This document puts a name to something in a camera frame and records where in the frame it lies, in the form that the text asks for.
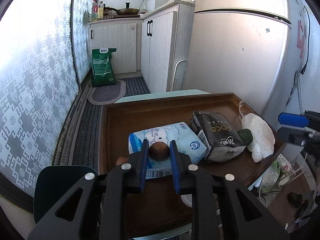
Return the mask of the frying pan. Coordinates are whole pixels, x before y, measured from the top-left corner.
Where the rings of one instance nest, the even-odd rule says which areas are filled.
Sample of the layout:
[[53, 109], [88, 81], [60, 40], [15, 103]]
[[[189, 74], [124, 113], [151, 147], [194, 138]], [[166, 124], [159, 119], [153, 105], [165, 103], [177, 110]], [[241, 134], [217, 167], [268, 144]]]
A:
[[138, 15], [139, 9], [131, 8], [130, 2], [125, 3], [126, 7], [124, 9], [115, 9], [112, 7], [106, 7], [106, 10], [113, 10], [117, 15]]

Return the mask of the oil bottle red cap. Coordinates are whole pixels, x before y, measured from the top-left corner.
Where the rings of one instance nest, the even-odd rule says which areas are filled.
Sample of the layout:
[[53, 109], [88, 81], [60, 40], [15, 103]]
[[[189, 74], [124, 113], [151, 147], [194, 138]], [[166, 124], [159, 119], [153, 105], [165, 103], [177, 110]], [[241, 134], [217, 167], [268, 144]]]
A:
[[91, 12], [89, 14], [89, 21], [94, 22], [98, 20], [98, 4], [95, 0], [92, 1]]

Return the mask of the dark striped floor carpet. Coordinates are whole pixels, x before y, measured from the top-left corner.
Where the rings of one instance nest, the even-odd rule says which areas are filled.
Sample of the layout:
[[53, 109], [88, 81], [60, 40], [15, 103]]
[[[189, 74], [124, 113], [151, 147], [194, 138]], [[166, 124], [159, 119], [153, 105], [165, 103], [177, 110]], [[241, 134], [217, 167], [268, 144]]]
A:
[[91, 104], [87, 99], [76, 122], [69, 154], [69, 165], [84, 165], [99, 171], [101, 123], [105, 106]]

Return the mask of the white folded chair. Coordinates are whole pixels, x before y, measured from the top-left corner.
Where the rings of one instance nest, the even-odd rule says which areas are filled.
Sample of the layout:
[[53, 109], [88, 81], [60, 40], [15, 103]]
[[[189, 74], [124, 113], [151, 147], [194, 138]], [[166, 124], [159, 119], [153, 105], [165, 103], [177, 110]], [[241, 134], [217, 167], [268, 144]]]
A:
[[183, 59], [178, 61], [174, 66], [174, 73], [172, 78], [171, 91], [181, 90], [183, 87], [183, 80], [188, 60]]

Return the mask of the beige refrigerator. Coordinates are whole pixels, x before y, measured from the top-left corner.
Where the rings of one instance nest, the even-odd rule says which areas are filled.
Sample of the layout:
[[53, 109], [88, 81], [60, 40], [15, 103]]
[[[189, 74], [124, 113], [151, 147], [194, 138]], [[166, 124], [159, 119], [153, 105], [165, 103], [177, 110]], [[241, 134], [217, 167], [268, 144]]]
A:
[[259, 114], [298, 68], [301, 0], [195, 0], [183, 89], [232, 92]]

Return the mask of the white kitchen cabinet front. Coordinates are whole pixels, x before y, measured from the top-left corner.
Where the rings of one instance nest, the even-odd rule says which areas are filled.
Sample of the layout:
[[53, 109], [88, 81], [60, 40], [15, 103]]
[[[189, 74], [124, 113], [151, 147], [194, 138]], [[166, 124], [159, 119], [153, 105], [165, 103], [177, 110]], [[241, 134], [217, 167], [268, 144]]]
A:
[[143, 17], [140, 71], [151, 93], [172, 92], [174, 66], [188, 60], [194, 7], [170, 0]]

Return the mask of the yellow oil bottle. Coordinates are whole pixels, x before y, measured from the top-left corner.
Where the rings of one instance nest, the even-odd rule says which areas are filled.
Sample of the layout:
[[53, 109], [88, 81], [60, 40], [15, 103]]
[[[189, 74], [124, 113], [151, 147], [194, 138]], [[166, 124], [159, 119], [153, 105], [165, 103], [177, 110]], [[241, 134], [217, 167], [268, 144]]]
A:
[[102, 20], [104, 18], [104, 4], [103, 1], [99, 2], [98, 7], [98, 20]]

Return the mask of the oval grey floor mat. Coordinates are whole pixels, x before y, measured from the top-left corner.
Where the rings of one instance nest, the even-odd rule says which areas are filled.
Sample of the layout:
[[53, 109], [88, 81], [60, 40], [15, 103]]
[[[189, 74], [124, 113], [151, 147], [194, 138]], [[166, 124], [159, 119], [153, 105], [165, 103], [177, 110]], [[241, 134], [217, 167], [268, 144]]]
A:
[[110, 105], [123, 98], [126, 94], [126, 82], [116, 80], [115, 85], [92, 87], [87, 100], [96, 106]]

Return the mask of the black snack bag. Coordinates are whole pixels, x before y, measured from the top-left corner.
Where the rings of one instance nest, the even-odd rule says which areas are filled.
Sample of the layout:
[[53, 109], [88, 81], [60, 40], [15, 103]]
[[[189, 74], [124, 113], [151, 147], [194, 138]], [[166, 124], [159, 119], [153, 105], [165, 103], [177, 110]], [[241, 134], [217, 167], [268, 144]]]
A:
[[194, 111], [190, 127], [207, 147], [206, 160], [224, 163], [237, 157], [246, 148], [236, 129], [220, 113]]

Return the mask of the white wrapper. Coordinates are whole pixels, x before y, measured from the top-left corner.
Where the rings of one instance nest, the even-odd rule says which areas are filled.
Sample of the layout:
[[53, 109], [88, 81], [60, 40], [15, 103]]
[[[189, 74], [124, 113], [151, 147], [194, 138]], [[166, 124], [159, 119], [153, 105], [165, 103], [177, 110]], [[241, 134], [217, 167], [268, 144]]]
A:
[[241, 120], [242, 128], [252, 133], [253, 141], [247, 146], [255, 163], [273, 154], [275, 138], [268, 123], [253, 113], [246, 114]]

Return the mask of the small brown round nut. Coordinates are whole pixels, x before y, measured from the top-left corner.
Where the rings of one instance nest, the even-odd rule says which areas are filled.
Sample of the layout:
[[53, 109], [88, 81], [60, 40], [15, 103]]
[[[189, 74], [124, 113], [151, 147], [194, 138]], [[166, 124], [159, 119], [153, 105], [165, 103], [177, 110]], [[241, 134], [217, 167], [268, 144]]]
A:
[[156, 161], [166, 160], [170, 156], [170, 148], [164, 142], [155, 142], [149, 147], [149, 157]]

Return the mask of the green rice bag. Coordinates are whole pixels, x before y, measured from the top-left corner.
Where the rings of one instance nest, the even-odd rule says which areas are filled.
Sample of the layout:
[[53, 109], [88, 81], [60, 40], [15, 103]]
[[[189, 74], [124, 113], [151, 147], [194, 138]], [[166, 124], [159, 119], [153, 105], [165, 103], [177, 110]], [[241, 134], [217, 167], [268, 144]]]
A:
[[116, 48], [92, 50], [93, 87], [115, 85], [117, 83], [111, 64], [112, 54], [116, 51]]

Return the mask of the white corner kitchen cabinet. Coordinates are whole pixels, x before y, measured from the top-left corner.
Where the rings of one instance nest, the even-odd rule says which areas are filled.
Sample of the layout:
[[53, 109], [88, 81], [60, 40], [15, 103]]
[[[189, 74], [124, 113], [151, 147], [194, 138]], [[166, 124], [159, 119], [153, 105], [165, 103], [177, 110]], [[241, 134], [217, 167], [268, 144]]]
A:
[[112, 67], [118, 76], [138, 76], [141, 70], [141, 18], [116, 18], [89, 24], [89, 52], [115, 48]]

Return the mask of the patterned glass sliding door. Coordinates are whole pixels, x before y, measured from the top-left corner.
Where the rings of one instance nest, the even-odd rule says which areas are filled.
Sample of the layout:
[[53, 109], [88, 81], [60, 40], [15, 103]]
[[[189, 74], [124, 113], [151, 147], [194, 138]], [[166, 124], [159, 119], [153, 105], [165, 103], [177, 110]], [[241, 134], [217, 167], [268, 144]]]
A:
[[91, 5], [12, 0], [1, 18], [1, 195], [28, 212], [91, 67]]

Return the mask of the brown wooden tray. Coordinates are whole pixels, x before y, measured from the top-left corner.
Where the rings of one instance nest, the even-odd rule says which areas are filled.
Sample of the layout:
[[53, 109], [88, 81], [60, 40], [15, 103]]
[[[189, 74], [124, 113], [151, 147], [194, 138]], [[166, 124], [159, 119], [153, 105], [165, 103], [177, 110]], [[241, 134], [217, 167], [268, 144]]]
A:
[[[107, 106], [101, 121], [100, 173], [110, 172], [119, 157], [129, 155], [129, 135], [133, 132], [146, 130], [149, 141], [181, 142], [182, 131], [187, 129], [194, 111], [221, 113], [240, 130], [240, 111], [251, 113], [252, 109], [240, 105], [240, 98], [232, 93], [175, 96]], [[237, 181], [251, 186], [276, 160], [284, 146], [277, 140], [274, 153], [259, 163], [244, 150], [225, 163], [203, 160], [200, 166], [216, 176], [231, 173]], [[190, 224], [192, 210], [176, 194], [172, 177], [165, 176], [147, 180], [143, 193], [128, 195], [125, 218], [129, 237], [145, 237]]]

